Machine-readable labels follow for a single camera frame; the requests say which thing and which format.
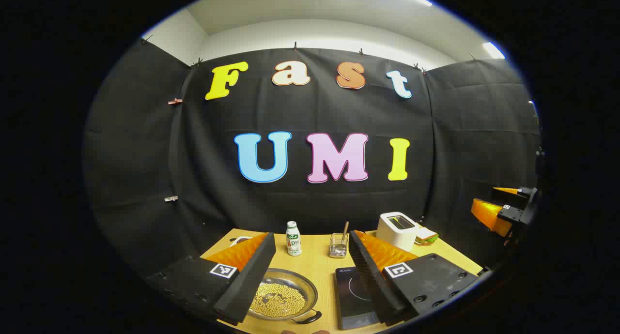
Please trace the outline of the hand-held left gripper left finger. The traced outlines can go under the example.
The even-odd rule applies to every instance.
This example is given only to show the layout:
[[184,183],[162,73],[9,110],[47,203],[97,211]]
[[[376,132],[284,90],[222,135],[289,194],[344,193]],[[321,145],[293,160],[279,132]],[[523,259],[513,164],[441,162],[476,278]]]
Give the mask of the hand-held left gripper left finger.
[[146,281],[201,319],[237,325],[244,321],[275,252],[273,233],[262,233],[207,258],[184,257]]

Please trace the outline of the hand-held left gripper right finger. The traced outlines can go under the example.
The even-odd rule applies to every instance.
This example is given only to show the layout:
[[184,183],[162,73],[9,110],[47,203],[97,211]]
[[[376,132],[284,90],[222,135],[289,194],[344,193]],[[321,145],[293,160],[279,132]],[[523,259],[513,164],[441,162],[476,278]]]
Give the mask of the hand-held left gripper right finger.
[[479,277],[436,253],[417,257],[358,230],[348,234],[348,250],[385,325],[435,311]]

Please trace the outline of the black induction cooktop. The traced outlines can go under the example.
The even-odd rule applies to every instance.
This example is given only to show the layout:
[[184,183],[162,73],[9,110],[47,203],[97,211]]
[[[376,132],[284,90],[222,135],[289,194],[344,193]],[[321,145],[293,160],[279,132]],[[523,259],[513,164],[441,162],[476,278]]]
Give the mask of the black induction cooktop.
[[355,267],[335,269],[339,329],[351,330],[379,323],[371,297]]

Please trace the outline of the steel pot with black handle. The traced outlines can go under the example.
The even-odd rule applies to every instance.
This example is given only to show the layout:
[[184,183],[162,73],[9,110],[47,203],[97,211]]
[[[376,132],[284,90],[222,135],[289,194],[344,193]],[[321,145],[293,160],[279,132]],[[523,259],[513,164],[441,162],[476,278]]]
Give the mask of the steel pot with black handle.
[[301,294],[303,294],[307,303],[303,310],[297,312],[297,314],[295,314],[294,316],[283,317],[280,319],[269,319],[249,309],[248,314],[250,316],[264,320],[290,320],[297,324],[310,324],[317,321],[319,318],[321,318],[321,316],[323,316],[323,314],[319,310],[314,309],[315,305],[317,305],[319,294],[317,287],[309,279],[307,279],[307,277],[304,277],[295,272],[291,272],[289,270],[269,268],[263,276],[262,281],[259,285],[261,285],[262,283],[275,283],[295,288],[296,290],[299,290]]

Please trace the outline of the pile of yellow soybeans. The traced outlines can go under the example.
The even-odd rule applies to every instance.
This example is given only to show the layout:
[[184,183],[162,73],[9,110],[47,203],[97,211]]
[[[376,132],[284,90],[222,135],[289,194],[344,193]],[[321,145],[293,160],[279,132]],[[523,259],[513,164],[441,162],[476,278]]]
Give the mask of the pile of yellow soybeans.
[[294,316],[303,310],[307,301],[303,294],[287,285],[259,285],[250,310],[269,319],[280,319]]

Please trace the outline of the white toaster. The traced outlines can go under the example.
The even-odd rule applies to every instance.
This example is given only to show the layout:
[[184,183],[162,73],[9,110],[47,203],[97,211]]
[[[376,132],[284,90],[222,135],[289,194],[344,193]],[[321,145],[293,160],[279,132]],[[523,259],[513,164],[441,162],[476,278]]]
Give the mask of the white toaster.
[[410,252],[421,226],[401,212],[382,213],[375,237]]

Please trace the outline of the white drink bottle green label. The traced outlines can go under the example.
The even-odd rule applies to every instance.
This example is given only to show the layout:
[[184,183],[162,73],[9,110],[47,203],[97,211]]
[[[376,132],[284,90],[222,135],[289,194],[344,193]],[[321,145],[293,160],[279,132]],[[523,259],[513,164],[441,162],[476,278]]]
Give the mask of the white drink bottle green label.
[[286,224],[286,248],[290,256],[299,256],[302,253],[300,232],[295,221]]

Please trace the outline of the black backdrop cloth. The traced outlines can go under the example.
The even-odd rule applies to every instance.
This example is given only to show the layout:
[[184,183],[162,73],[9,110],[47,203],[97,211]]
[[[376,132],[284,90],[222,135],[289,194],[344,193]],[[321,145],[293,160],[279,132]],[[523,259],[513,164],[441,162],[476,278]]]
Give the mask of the black backdrop cloth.
[[490,267],[504,239],[472,201],[535,186],[539,142],[529,92],[503,59],[422,72],[307,48],[189,67],[139,41],[93,102],[83,163],[97,223],[142,275],[233,228],[374,230],[394,211]]

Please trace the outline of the row of small dark clips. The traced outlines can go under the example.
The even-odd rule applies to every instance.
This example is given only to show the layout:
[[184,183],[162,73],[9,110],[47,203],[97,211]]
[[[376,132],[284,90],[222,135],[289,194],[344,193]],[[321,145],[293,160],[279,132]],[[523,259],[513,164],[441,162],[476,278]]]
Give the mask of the row of small dark clips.
[[217,35],[208,37],[196,51],[191,52],[180,47],[180,42],[158,43],[155,35],[151,34],[140,38],[141,42],[153,43],[165,52],[172,54],[186,64],[191,64],[201,58],[205,61],[241,52],[261,51],[267,49],[285,49],[286,51],[301,52],[302,49],[331,49],[351,52],[355,58],[361,56],[375,56],[405,63],[410,66],[419,65],[426,71],[457,63],[437,49],[431,48],[414,39],[406,38],[393,32],[370,33],[362,36],[344,36],[338,34],[306,35],[284,34],[241,34],[226,35],[220,38]]

